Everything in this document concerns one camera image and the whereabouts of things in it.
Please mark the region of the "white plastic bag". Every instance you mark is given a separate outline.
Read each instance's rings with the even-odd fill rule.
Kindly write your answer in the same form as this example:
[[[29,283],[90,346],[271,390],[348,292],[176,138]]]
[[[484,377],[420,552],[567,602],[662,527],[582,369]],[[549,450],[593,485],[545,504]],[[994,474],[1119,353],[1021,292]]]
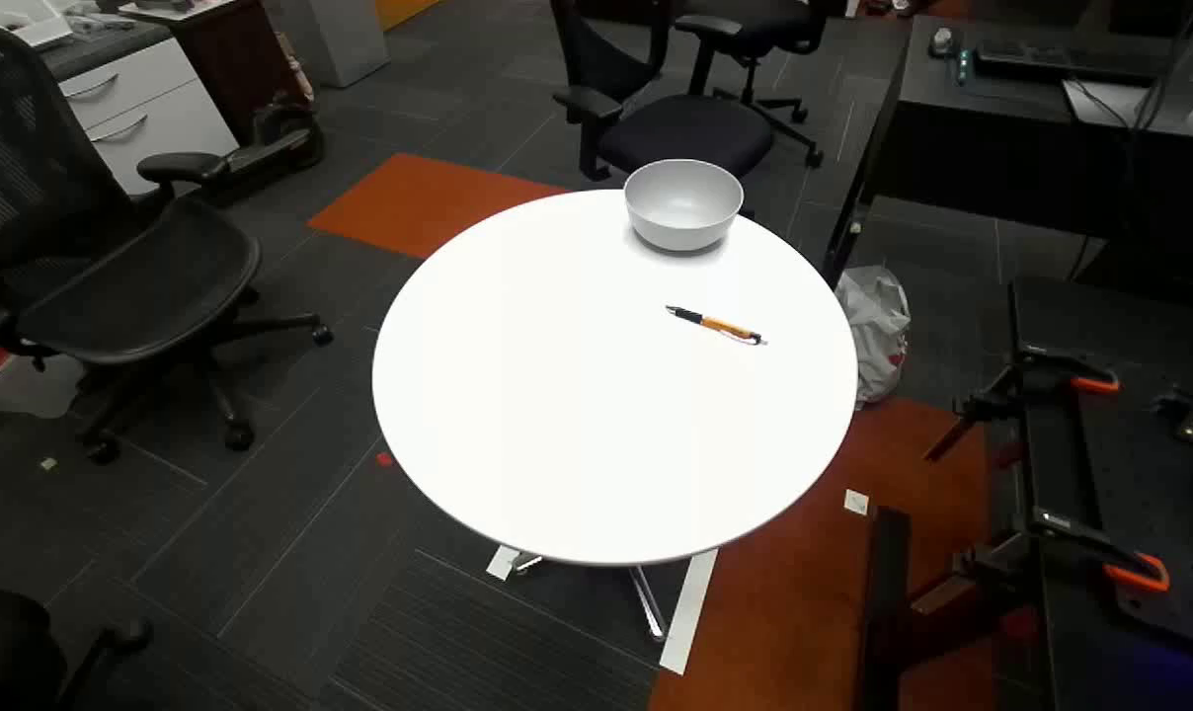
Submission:
[[[846,270],[837,299],[858,346],[858,404],[871,407],[896,390],[909,365],[913,303],[883,265]]]

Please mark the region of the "black padded office chair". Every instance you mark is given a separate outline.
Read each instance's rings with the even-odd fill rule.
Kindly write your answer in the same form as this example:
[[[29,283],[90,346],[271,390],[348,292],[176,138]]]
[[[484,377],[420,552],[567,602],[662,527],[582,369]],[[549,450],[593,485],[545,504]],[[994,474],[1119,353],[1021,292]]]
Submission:
[[[603,38],[582,0],[549,0],[549,15],[566,62],[566,87],[551,103],[582,129],[587,177],[632,175],[655,157],[701,157],[751,175],[774,148],[779,121],[755,103],[755,82],[741,82],[737,96],[711,92],[711,58],[732,55],[755,73],[767,50],[808,50],[833,3],[649,0],[645,58]],[[662,73],[672,32],[697,38],[687,92],[638,103],[638,92]]]

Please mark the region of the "orange black clamp upper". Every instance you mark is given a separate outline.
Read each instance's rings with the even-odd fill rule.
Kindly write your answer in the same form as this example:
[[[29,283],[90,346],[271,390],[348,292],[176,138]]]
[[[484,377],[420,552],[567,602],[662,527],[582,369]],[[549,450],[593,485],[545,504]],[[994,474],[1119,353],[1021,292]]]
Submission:
[[[938,462],[974,421],[1012,420],[1049,396],[1119,396],[1120,378],[1074,353],[1021,345],[984,389],[954,404],[954,421],[924,450]]]

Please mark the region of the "white drawer cabinet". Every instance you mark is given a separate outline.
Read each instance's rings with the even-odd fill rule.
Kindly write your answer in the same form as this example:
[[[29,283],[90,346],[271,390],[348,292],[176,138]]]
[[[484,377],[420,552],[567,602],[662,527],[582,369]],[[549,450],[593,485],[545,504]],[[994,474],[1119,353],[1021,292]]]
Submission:
[[[85,45],[54,48],[48,67],[131,198],[154,192],[154,182],[138,175],[143,157],[176,149],[229,153],[238,148],[176,38],[113,45],[111,50],[90,50]]]

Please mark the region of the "orange black marker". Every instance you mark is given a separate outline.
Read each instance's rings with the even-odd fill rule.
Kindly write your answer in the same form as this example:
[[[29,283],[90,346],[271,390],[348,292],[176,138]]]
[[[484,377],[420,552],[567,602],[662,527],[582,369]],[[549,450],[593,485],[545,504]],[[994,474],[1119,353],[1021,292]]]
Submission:
[[[755,328],[737,328],[737,324],[728,324],[728,319],[720,319],[720,317],[707,317],[707,311],[696,311],[696,308],[683,308],[683,303],[662,303],[662,308],[666,308],[674,319],[687,319],[687,324],[696,324],[696,328],[722,332],[722,337],[741,339],[741,345],[755,345],[755,346],[767,345],[767,337],[755,332]]]

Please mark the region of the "orange black clamp lower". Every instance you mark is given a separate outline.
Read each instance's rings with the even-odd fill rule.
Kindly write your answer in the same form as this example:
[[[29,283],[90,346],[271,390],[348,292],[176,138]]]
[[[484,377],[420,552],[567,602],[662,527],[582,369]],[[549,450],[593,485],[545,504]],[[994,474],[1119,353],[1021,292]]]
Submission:
[[[1110,535],[1036,504],[1012,535],[954,556],[954,569],[981,589],[1019,598],[1036,576],[1036,552],[1078,552],[1119,594],[1166,598],[1173,576],[1156,552],[1114,540]]]

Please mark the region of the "black mesh office chair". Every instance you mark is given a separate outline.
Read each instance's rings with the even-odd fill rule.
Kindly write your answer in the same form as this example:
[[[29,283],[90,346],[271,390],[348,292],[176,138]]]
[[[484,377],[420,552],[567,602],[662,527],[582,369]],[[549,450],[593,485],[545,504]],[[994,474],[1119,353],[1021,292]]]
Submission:
[[[119,453],[113,420],[188,369],[223,420],[229,450],[251,445],[251,421],[219,377],[217,346],[300,328],[326,345],[316,311],[241,319],[258,299],[259,244],[176,182],[213,187],[233,171],[213,153],[154,153],[158,182],[135,202],[80,125],[48,58],[0,28],[0,346],[85,369],[93,415],[73,432],[93,462]]]

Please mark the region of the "grey bowl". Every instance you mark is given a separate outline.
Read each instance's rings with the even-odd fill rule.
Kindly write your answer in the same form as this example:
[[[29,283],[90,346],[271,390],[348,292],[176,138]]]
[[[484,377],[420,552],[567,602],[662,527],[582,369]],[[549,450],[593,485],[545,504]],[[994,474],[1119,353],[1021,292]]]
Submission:
[[[661,157],[625,177],[632,232],[662,252],[701,252],[720,244],[741,202],[741,182],[701,157]]]

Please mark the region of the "round white table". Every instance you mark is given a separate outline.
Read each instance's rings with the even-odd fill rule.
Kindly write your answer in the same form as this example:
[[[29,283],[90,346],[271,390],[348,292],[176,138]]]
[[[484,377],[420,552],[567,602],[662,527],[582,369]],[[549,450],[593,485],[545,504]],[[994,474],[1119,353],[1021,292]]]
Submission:
[[[858,353],[779,232],[733,223],[672,258],[632,237],[620,192],[574,191],[424,258],[379,324],[371,398],[404,474],[479,536],[587,569],[680,560],[655,632],[683,673],[720,549],[808,493],[846,443]]]

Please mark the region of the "orange black clamp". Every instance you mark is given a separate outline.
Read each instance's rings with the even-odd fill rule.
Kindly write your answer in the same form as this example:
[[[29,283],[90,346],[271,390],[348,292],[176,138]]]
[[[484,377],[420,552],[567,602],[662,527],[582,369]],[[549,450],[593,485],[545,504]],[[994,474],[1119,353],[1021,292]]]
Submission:
[[[1156,552],[1114,540],[1110,535],[1036,504],[1012,535],[954,556],[954,569],[981,589],[1019,598],[1036,576],[1036,552],[1078,552],[1119,594],[1166,598],[1173,576]]]
[[[974,421],[1012,420],[1049,396],[1119,396],[1120,378],[1074,353],[1021,345],[984,389],[954,404],[954,421],[924,450],[938,462]]]

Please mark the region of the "black desk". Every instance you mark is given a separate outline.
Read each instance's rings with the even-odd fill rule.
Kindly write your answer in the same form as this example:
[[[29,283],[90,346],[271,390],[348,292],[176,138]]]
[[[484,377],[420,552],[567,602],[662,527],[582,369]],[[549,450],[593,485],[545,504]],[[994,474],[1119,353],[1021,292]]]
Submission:
[[[909,24],[859,192],[1193,252],[1193,134],[1081,121],[1049,75],[974,73],[1002,36]]]

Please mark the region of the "black mounting table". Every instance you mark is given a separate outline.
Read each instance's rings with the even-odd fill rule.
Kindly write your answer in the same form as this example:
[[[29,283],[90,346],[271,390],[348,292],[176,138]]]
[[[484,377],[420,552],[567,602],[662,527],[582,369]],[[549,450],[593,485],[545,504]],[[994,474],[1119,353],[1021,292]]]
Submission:
[[[1036,619],[1042,711],[1193,711],[1193,308],[1027,278],[1006,287],[1006,328],[1006,361],[1021,345],[1074,353],[1110,369],[1120,390],[1049,396],[1000,420],[1019,432],[1019,503],[1002,535],[1042,504],[1156,552],[1173,586],[1128,598],[1078,552],[1040,549],[1029,586],[1006,598],[954,569],[974,544],[909,586],[909,523],[882,515],[858,703],[896,711],[905,673],[1021,614]]]

